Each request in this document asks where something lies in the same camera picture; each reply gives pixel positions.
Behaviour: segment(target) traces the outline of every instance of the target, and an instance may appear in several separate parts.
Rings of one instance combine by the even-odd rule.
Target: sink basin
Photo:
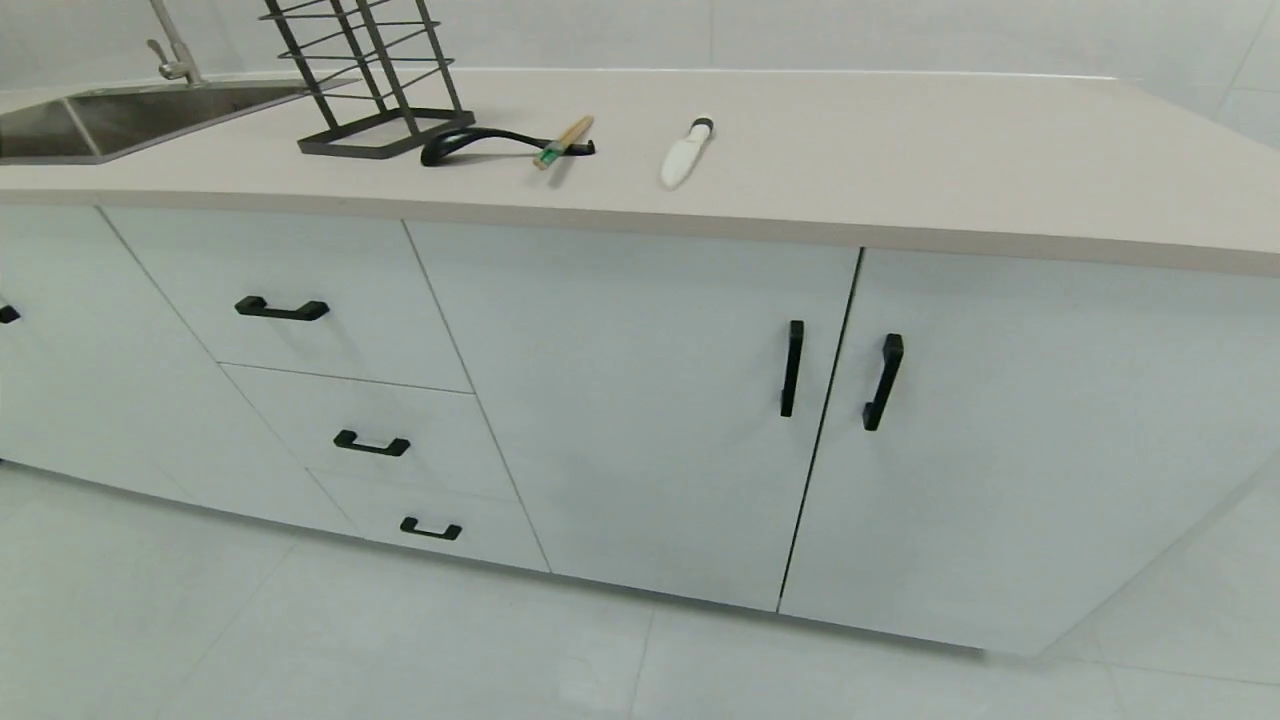
[[[106,163],[303,92],[301,82],[82,92],[0,115],[0,164]]]

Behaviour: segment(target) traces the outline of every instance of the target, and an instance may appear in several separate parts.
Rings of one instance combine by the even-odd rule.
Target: white drawer
[[[312,474],[367,539],[548,571],[518,502]]]
[[[223,369],[308,468],[516,500],[474,395],[237,365]]]
[[[221,363],[470,392],[397,220],[116,208],[160,290]],[[314,320],[253,313],[297,311]]]

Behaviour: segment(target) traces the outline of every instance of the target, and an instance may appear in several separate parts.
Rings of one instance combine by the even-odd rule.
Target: countertop
[[[0,202],[280,210],[722,236],[1280,275],[1280,152],[1119,81],[835,72],[457,70],[477,124],[599,154],[534,169],[484,141],[422,168],[302,155],[307,99],[97,167],[0,167]],[[443,90],[413,90],[439,104]],[[0,92],[0,110],[49,99]],[[716,136],[658,184],[698,114]],[[353,119],[357,115],[348,115]]]

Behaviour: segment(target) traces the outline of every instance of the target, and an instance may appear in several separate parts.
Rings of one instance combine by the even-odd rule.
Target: drawer handle
[[[401,532],[408,533],[411,536],[422,536],[426,538],[456,541],[458,539],[458,536],[462,534],[462,525],[449,524],[448,528],[444,528],[443,533],[429,533],[426,530],[417,529],[417,518],[410,516],[401,520]]]
[[[410,442],[402,437],[392,441],[387,447],[372,447],[370,445],[357,445],[356,433],[351,430],[342,430],[333,438],[333,443],[343,450],[358,450],[360,452],[372,452],[374,455],[389,455],[392,457],[399,457],[404,455],[408,450]]]
[[[902,345],[902,336],[890,333],[884,338],[884,372],[881,373],[881,384],[876,388],[876,400],[863,406],[863,428],[868,432],[879,429],[881,418],[884,416],[884,406],[888,405],[888,395],[893,392],[893,380],[897,379],[897,369],[902,366],[902,356],[906,347]]]
[[[329,306],[319,300],[312,300],[297,310],[274,310],[266,306],[266,300],[250,295],[236,304],[236,311],[252,318],[275,318],[276,320],[302,320],[310,323],[329,314]]]
[[[790,418],[796,404],[796,380],[800,379],[800,354],[804,352],[804,320],[791,320],[791,348],[787,351],[787,374],[782,382],[782,416]]]

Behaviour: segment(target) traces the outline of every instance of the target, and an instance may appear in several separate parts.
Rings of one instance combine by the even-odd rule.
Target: white knife
[[[662,184],[667,186],[667,190],[676,190],[689,173],[694,172],[694,165],[703,154],[703,146],[714,129],[716,123],[709,117],[701,115],[689,128],[689,136],[671,146],[667,159],[662,161]]]

